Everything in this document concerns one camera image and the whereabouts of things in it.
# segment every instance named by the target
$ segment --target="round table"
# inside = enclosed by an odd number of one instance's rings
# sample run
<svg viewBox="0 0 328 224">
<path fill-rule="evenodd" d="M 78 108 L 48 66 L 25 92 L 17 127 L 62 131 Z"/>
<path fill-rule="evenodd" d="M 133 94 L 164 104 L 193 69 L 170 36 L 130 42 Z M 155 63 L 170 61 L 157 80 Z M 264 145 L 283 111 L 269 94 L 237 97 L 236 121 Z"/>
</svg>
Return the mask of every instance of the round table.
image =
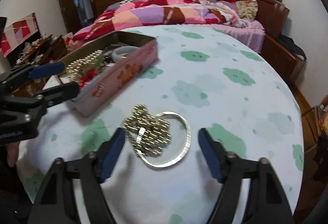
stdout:
<svg viewBox="0 0 328 224">
<path fill-rule="evenodd" d="M 148 168 L 124 145 L 112 177 L 102 185 L 118 224 L 206 223 L 221 185 L 210 174 L 197 133 L 207 128 L 214 140 L 242 158 L 270 159 L 292 211 L 299 196 L 303 171 L 300 109 L 291 91 L 258 54 L 234 38 L 208 27 L 188 25 L 126 29 L 157 38 L 159 62 L 89 118 L 66 104 L 49 109 L 40 135 L 22 142 L 18 173 L 30 198 L 35 198 L 44 174 L 56 157 L 78 159 L 110 138 L 135 104 L 150 114 L 173 111 L 190 124 L 191 147 L 178 165 Z M 162 163 L 179 153 L 185 131 L 171 121 L 171 145 Z M 244 180 L 234 223 L 240 223 L 248 195 Z M 76 184 L 78 204 L 82 195 Z M 88 223 L 82 213 L 83 223 Z"/>
</svg>

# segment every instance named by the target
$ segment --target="bed frame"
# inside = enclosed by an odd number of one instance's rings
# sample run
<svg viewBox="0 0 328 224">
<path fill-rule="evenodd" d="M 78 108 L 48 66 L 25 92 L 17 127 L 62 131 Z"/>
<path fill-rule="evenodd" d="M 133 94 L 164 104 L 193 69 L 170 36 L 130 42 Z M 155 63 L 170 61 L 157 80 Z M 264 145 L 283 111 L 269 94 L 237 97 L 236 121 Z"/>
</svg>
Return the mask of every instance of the bed frame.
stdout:
<svg viewBox="0 0 328 224">
<path fill-rule="evenodd" d="M 257 2 L 259 11 L 255 19 L 263 25 L 266 32 L 261 56 L 288 85 L 291 85 L 300 74 L 305 61 L 300 60 L 276 40 L 285 26 L 289 9 L 285 7 L 282 0 L 257 0 Z"/>
</svg>

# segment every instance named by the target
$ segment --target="rectangular box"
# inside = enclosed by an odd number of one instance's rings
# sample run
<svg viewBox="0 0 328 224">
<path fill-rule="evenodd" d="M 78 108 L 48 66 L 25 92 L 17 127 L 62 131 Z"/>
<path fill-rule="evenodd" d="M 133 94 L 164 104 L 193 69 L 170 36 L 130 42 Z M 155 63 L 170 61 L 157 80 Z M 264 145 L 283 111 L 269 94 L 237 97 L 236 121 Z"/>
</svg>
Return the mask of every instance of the rectangular box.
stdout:
<svg viewBox="0 0 328 224">
<path fill-rule="evenodd" d="M 108 99 L 124 88 L 136 74 L 147 69 L 158 60 L 157 41 L 150 36 L 118 31 L 91 41 L 59 60 L 67 67 L 75 60 L 85 58 L 97 50 L 117 43 L 140 47 L 140 49 L 131 52 L 113 67 L 109 67 L 97 75 L 81 89 L 76 98 L 68 101 L 71 107 L 76 108 L 85 117 L 90 116 L 104 105 Z"/>
</svg>

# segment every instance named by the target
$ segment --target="finger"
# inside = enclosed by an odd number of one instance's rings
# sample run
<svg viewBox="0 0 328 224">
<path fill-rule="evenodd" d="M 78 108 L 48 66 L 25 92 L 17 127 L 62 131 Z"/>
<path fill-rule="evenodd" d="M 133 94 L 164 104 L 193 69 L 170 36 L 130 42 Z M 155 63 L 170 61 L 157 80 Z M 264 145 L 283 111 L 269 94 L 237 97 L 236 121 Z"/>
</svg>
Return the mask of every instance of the finger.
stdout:
<svg viewBox="0 0 328 224">
<path fill-rule="evenodd" d="M 7 147 L 7 162 L 8 162 L 8 165 L 11 168 L 13 166 L 15 166 L 16 161 L 18 159 L 19 144 L 20 144 L 20 142 L 15 142 L 15 143 L 11 143 L 11 144 L 6 145 L 6 147 Z"/>
</svg>

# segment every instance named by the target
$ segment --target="screw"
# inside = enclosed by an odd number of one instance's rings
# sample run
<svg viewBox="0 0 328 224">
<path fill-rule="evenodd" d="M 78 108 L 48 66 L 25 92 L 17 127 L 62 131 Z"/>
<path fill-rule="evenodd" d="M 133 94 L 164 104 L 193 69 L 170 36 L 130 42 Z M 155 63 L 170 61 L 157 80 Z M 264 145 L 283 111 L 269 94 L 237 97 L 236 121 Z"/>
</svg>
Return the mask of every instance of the screw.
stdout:
<svg viewBox="0 0 328 224">
<path fill-rule="evenodd" d="M 234 152 L 228 152 L 228 153 L 227 153 L 227 157 L 228 157 L 228 158 L 236 158 L 237 155 L 236 155 Z"/>
<path fill-rule="evenodd" d="M 261 158 L 260 158 L 260 162 L 261 162 L 262 164 L 269 164 L 269 160 L 268 160 L 267 158 L 265 158 L 265 157 L 261 157 Z"/>
<path fill-rule="evenodd" d="M 31 116 L 30 114 L 26 114 L 26 115 L 24 116 L 24 119 L 25 119 L 26 122 L 30 122 L 31 119 L 32 119 L 32 116 Z"/>
<path fill-rule="evenodd" d="M 58 157 L 58 158 L 55 159 L 55 162 L 56 162 L 57 165 L 59 165 L 59 164 L 63 163 L 64 160 L 61 157 Z"/>
<path fill-rule="evenodd" d="M 88 157 L 89 157 L 90 159 L 96 158 L 96 152 L 90 152 L 90 153 L 88 154 Z"/>
</svg>

